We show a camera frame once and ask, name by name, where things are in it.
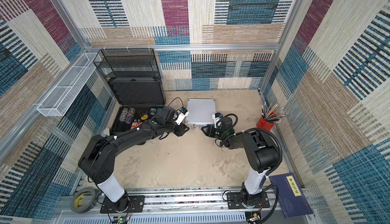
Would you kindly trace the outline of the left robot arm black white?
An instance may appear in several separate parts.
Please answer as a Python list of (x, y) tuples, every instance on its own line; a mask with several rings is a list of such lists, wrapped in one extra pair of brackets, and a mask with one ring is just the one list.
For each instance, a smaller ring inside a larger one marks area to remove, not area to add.
[(164, 133), (183, 136), (189, 130), (183, 122), (189, 113), (184, 107), (175, 110), (165, 106), (159, 115), (147, 119), (138, 127), (111, 136), (95, 135), (90, 139), (78, 166), (104, 193), (105, 207), (115, 212), (124, 212), (130, 207), (128, 193), (114, 176), (117, 156), (146, 141), (162, 140)]

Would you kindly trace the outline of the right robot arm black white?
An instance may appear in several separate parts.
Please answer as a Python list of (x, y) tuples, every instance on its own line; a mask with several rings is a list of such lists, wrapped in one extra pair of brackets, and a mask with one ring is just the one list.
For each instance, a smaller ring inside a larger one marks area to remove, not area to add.
[(266, 180), (282, 162), (282, 147), (276, 136), (263, 128), (250, 128), (235, 132), (238, 122), (236, 114), (223, 116), (220, 113), (212, 115), (214, 124), (201, 127), (202, 132), (220, 148), (244, 149), (250, 165), (247, 179), (242, 183), (239, 192), (223, 194), (230, 209), (268, 208), (270, 207), (266, 191), (273, 186), (265, 186)]

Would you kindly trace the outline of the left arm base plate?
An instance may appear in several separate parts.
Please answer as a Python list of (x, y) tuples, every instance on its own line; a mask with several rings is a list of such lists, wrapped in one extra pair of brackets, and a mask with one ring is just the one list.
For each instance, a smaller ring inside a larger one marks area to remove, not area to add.
[(117, 202), (105, 197), (100, 209), (101, 214), (130, 214), (141, 213), (145, 203), (145, 196), (124, 196)]

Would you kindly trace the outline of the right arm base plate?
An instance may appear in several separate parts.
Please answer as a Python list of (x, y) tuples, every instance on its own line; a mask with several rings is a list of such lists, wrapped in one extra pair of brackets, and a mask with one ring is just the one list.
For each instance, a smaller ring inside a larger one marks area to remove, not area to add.
[(269, 198), (265, 191), (259, 194), (249, 195), (244, 190), (240, 192), (226, 192), (223, 199), (227, 202), (228, 209), (261, 209), (270, 208)]

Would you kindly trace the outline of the silver aluminium poker case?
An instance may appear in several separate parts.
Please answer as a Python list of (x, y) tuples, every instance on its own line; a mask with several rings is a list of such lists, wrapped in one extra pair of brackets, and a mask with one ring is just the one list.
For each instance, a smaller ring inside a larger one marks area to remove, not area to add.
[(195, 128), (214, 125), (213, 115), (217, 112), (214, 99), (188, 99), (187, 110), (189, 111), (185, 118), (187, 126)]

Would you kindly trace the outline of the dark grey poker case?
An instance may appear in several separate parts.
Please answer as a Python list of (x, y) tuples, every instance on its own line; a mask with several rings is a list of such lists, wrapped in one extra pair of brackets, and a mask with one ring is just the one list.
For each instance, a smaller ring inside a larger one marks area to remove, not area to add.
[(163, 83), (159, 78), (117, 78), (108, 83), (120, 108), (111, 126), (111, 133), (121, 133), (131, 129), (132, 124), (119, 121), (123, 108), (135, 108), (134, 122), (143, 122), (141, 116), (149, 114), (151, 108), (162, 108), (166, 103)]

